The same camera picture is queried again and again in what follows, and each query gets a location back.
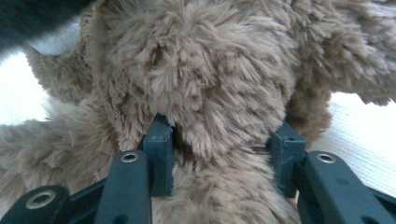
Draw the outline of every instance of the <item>metal grommet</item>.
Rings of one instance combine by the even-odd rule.
[[[38,192],[37,194],[33,195],[29,200],[26,202],[26,207],[28,209],[37,209],[46,206],[47,204],[51,203],[56,197],[55,191],[49,189]]]
[[[133,152],[128,152],[121,157],[122,162],[133,162],[137,161],[137,159],[139,159],[139,156],[134,154]]]
[[[335,163],[337,160],[329,155],[329,154],[324,154],[324,153],[320,153],[317,155],[318,160],[326,162],[326,163]]]

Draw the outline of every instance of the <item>wooden floor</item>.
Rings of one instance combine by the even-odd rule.
[[[23,54],[0,64],[0,124],[45,119],[47,98]],[[332,127],[313,149],[337,154],[366,185],[396,197],[396,104],[365,105],[336,93],[329,109]]]

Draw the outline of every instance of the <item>black fabric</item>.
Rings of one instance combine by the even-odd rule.
[[[94,0],[1,0],[0,53],[70,20]]]

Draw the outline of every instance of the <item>screw hole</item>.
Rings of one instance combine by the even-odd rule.
[[[128,219],[125,215],[119,215],[113,219],[113,224],[125,224],[128,222]]]
[[[26,207],[28,209],[37,209],[46,206],[55,199],[56,193],[53,190],[45,190],[38,192],[32,196],[27,202]]]
[[[123,162],[133,162],[133,161],[137,161],[138,158],[139,158],[139,156],[137,156],[133,152],[129,152],[129,153],[127,153],[127,154],[125,154],[125,155],[123,155],[121,157],[121,161],[123,161]]]
[[[379,224],[379,222],[372,217],[362,217],[361,220],[363,220],[364,224]]]
[[[317,158],[320,161],[323,161],[323,162],[326,162],[326,163],[335,163],[336,162],[336,159],[333,156],[328,155],[328,154],[318,154]]]

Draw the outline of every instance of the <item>brown fur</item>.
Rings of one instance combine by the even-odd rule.
[[[83,60],[30,54],[53,95],[82,101],[55,105],[48,122],[1,128],[0,200],[104,178],[160,113],[179,142],[174,195],[153,199],[155,223],[299,222],[251,146],[285,119],[318,139],[332,91],[395,100],[395,17],[391,1],[103,1],[83,28]],[[50,81],[51,62],[68,64],[72,81]]]

